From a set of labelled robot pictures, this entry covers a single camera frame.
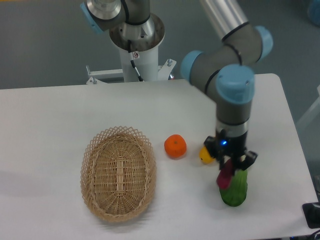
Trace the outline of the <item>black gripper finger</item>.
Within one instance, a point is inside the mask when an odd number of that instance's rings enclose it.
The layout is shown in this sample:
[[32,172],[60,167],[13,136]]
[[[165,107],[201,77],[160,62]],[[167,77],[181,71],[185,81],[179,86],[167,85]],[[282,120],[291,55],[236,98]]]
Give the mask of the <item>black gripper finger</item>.
[[257,157],[258,154],[251,150],[245,150],[241,156],[232,157],[232,174],[235,175],[238,170],[247,170],[255,163]]
[[204,146],[206,147],[210,157],[214,158],[219,163],[219,169],[224,168],[224,149],[221,145],[221,141],[216,137],[208,136],[204,141]]

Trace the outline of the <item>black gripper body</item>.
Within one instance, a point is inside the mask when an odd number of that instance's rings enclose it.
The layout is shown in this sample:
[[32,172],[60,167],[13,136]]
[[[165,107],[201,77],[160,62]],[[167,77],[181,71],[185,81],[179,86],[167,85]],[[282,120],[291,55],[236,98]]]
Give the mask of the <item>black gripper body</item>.
[[247,134],[229,136],[228,131],[224,128],[216,128],[215,130],[215,158],[221,159],[223,156],[231,158],[240,158],[245,155]]

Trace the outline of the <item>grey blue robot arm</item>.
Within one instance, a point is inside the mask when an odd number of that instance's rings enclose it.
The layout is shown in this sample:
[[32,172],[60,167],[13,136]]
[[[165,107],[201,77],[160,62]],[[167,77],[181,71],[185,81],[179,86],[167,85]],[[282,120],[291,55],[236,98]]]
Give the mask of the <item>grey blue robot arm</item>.
[[[184,79],[216,104],[216,135],[205,146],[219,167],[232,173],[248,169],[257,154],[246,148],[255,75],[250,64],[267,56],[273,48],[270,32],[252,26],[235,0],[203,0],[201,5],[222,47],[211,54],[188,53],[180,65]],[[109,31],[112,42],[123,54],[126,82],[159,79],[158,57],[146,59],[163,41],[162,21],[150,11],[148,0],[85,0],[80,8],[97,33]]]

